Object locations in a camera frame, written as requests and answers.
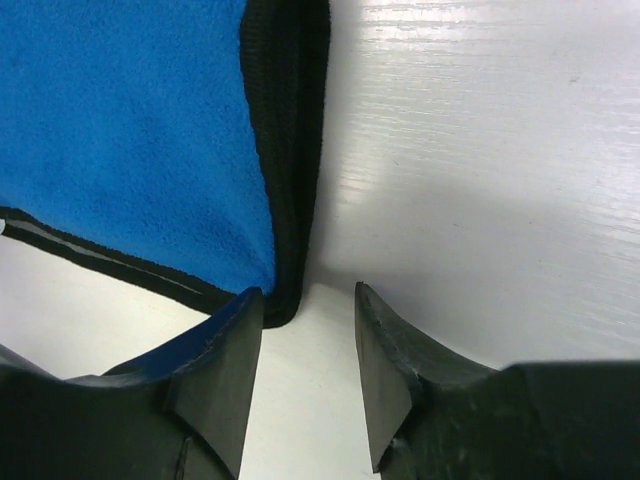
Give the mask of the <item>blue towel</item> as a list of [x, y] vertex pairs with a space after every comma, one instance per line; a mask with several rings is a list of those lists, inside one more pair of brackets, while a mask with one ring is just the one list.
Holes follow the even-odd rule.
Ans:
[[326, 1], [5, 1], [4, 235], [211, 314], [295, 315]]

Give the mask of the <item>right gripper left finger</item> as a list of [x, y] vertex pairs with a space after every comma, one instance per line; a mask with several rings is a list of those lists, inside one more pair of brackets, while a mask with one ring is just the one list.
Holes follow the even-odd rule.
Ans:
[[263, 297], [101, 375], [63, 380], [1, 352], [5, 479], [235, 479], [261, 347]]

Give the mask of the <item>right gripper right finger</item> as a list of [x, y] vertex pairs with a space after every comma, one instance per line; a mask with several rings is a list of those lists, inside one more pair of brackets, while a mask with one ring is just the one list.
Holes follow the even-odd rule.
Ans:
[[384, 479], [635, 479], [637, 361], [494, 370], [354, 292], [370, 458]]

